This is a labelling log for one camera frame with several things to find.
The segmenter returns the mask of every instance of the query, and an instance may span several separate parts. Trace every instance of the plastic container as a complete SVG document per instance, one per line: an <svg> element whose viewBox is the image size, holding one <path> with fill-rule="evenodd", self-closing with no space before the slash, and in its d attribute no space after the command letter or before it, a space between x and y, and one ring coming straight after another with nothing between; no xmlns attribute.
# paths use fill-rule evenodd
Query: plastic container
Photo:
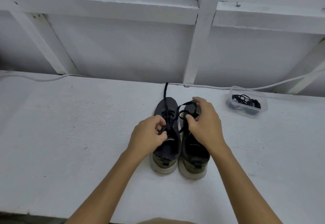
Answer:
<svg viewBox="0 0 325 224"><path fill-rule="evenodd" d="M240 98L240 101L245 100L248 105L238 103L238 98ZM230 88L226 104L230 109L253 116L267 111L266 96L263 92L245 89L238 86L232 86Z"/></svg>

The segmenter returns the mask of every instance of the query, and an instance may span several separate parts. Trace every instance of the shoe tongue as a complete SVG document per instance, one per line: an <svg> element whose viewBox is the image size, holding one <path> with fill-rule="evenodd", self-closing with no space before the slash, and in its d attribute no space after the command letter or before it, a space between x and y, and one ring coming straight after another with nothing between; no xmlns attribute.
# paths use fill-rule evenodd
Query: shoe tongue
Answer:
<svg viewBox="0 0 325 224"><path fill-rule="evenodd" d="M167 135L167 139L165 141L172 141L175 140L175 138L173 138L173 136L171 135Z"/></svg>

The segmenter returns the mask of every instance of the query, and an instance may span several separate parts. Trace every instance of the shoelace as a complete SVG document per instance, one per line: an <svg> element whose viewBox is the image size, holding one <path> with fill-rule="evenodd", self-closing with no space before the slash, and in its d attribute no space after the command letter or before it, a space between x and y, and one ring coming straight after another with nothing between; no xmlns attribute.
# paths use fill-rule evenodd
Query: shoelace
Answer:
<svg viewBox="0 0 325 224"><path fill-rule="evenodd" d="M170 131L173 127L173 124L174 122L178 119L178 117L180 119L185 119L184 117L181 117L181 113L186 113L186 114L189 114L189 115L192 115L193 118L196 118L197 116L199 116L199 114L196 113L196 103L195 102L186 102L186 103L183 103L182 105L179 105L176 109L176 113L174 110L171 110L168 108L168 105L167 105L167 101L166 101L166 92L167 92L167 86L168 86L168 82L166 83L165 85L165 89L164 89L164 101L165 101L165 110L162 111L162 117L163 119L166 121L166 125L161 129L161 132L163 131ZM184 106L184 105L190 105L190 104L193 104L195 106L195 110L194 110L194 113L190 113L189 111L187 110L182 110L179 112L179 109L181 106ZM182 133L185 129L188 129L188 123L186 122L186 125L179 131L179 133Z"/></svg>

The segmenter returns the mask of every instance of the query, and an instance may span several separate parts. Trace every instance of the shoe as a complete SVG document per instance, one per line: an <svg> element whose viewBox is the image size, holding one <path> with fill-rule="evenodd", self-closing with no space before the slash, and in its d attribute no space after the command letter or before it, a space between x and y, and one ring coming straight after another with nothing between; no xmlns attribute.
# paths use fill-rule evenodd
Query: shoe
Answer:
<svg viewBox="0 0 325 224"><path fill-rule="evenodd" d="M178 160L178 168L181 174L186 178L198 180L203 178L207 172L210 154L189 131L189 124L185 118L186 114L190 114L193 118L196 118L201 114L201 109L200 107L196 107L195 102L188 102L186 104L184 110L179 113L183 113L183 117L179 116L183 121L180 131L183 132L183 139L182 153Z"/></svg>
<svg viewBox="0 0 325 224"><path fill-rule="evenodd" d="M160 145L150 155L150 165L154 171L160 174L169 174L177 168L177 160L181 154L181 138L178 130L178 110L177 102L166 97L167 85L165 85L164 98L158 103L154 115L161 115L166 125L159 134L167 131L167 140Z"/></svg>

